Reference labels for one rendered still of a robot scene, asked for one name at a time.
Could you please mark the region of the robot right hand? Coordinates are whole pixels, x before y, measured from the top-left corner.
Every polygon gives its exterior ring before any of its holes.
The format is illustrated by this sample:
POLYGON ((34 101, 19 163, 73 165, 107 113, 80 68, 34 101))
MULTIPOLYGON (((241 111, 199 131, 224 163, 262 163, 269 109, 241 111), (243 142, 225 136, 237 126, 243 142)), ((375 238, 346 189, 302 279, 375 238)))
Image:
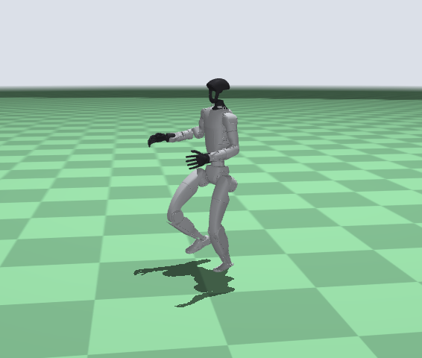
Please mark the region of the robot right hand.
POLYGON ((148 146, 150 148, 151 144, 155 143, 155 142, 162 142, 162 141, 169 142, 169 138, 172 138, 172 137, 175 137, 175 134, 173 134, 173 133, 170 133, 170 134, 157 133, 155 135, 150 136, 150 138, 148 140, 148 146))

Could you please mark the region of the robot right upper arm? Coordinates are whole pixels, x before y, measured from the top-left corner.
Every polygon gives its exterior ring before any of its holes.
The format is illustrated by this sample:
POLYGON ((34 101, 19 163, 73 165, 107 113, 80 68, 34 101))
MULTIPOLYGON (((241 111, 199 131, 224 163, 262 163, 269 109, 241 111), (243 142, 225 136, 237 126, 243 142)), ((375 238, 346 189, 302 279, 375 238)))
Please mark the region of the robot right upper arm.
POLYGON ((193 128, 193 134, 195 135, 195 138, 200 139, 204 137, 204 113, 206 108, 201 110, 201 117, 199 120, 199 126, 193 128))

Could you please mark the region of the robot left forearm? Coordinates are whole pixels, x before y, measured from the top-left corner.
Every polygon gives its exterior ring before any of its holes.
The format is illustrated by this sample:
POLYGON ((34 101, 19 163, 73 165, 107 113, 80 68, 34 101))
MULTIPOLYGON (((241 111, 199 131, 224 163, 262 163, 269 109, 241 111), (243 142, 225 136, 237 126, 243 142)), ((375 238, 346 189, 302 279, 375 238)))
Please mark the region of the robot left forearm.
POLYGON ((216 162, 219 160, 228 160, 231 157, 234 157, 239 153, 239 147, 237 145, 232 145, 229 148, 223 148, 220 151, 212 152, 208 154, 210 156, 210 162, 216 162))

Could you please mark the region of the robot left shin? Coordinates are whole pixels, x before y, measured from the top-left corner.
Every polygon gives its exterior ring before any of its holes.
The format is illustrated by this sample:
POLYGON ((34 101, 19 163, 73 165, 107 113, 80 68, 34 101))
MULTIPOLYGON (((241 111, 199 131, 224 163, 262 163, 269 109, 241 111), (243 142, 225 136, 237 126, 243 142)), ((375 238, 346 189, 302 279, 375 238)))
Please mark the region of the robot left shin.
POLYGON ((215 234, 216 239, 213 236, 210 236, 210 241, 212 246, 219 255, 222 262, 225 262, 228 265, 231 265, 231 259, 229 255, 229 245, 228 245, 228 238, 226 233, 224 232, 224 227, 220 226, 217 233, 215 234))

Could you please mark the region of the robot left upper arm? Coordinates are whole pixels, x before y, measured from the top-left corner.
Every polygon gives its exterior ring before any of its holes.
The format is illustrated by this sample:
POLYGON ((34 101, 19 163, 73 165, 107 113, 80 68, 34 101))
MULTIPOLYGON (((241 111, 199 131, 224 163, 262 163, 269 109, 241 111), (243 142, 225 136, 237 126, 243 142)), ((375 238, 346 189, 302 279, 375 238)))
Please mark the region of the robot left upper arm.
POLYGON ((232 145, 237 145, 239 147, 239 136, 237 131, 238 119, 236 115, 232 113, 222 113, 222 123, 226 127, 227 138, 230 142, 230 145, 226 148, 229 148, 232 145))

